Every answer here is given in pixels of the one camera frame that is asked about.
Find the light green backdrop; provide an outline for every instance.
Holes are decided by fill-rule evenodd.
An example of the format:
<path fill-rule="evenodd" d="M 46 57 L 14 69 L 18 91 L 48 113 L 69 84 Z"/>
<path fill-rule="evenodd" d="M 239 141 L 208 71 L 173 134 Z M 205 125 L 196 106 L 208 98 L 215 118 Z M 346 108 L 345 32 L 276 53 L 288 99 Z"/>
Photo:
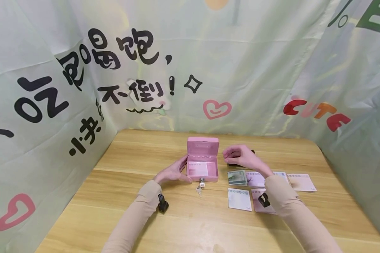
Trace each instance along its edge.
<path fill-rule="evenodd" d="M 125 128 L 311 139 L 380 231 L 380 0 L 0 1 L 0 252 Z"/>

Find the person's right hand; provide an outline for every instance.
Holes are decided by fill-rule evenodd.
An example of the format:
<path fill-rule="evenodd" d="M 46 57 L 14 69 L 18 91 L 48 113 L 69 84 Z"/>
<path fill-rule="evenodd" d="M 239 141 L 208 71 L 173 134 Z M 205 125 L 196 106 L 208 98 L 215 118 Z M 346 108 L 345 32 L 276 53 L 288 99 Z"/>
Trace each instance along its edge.
<path fill-rule="evenodd" d="M 273 175 L 272 170 L 259 157 L 257 157 L 246 145 L 232 145 L 227 147 L 222 154 L 226 163 L 235 163 L 245 168 L 255 170 L 267 178 Z"/>

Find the wooden table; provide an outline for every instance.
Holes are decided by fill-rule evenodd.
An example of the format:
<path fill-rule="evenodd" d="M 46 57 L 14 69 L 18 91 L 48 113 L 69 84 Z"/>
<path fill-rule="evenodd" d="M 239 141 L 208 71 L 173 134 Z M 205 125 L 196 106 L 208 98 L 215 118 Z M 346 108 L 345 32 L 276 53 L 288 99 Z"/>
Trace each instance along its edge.
<path fill-rule="evenodd" d="M 36 252 L 100 252 L 139 189 L 186 154 L 188 136 L 195 134 L 139 130 L 118 133 Z M 278 216 L 228 208 L 228 167 L 221 152 L 231 144 L 245 143 L 274 171 L 310 175 L 318 192 L 299 192 L 300 198 L 344 252 L 380 253 L 379 233 L 314 143 L 251 136 L 212 137 L 220 139 L 219 181 L 206 183 L 202 197 L 196 192 L 197 182 L 164 186 L 169 209 L 164 215 L 155 213 L 150 218 L 133 252 L 303 252 Z"/>

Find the pink cash box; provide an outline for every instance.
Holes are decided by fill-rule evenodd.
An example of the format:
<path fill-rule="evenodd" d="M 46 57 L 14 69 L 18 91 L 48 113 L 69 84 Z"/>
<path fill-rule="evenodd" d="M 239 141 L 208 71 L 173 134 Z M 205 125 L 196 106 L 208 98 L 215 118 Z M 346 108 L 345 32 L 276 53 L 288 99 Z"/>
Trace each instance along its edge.
<path fill-rule="evenodd" d="M 186 175 L 193 181 L 218 181 L 217 155 L 220 142 L 218 138 L 189 137 L 187 139 Z"/>

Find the hand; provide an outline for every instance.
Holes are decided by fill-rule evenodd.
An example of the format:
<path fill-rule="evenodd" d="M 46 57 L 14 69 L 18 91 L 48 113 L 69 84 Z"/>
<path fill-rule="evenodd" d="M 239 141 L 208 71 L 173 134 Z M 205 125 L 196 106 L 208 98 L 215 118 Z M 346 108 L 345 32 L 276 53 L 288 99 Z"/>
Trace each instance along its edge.
<path fill-rule="evenodd" d="M 273 175 L 272 170 L 246 145 L 232 145 L 227 147 L 222 154 L 226 163 L 235 163 L 245 168 L 255 170 L 267 178 Z"/>
<path fill-rule="evenodd" d="M 158 184 L 162 184 L 169 180 L 183 180 L 188 183 L 191 183 L 193 180 L 189 176 L 182 174 L 182 171 L 185 168 L 186 164 L 187 155 L 172 163 L 172 165 L 165 168 L 164 170 L 160 171 L 153 178 L 153 180 Z"/>

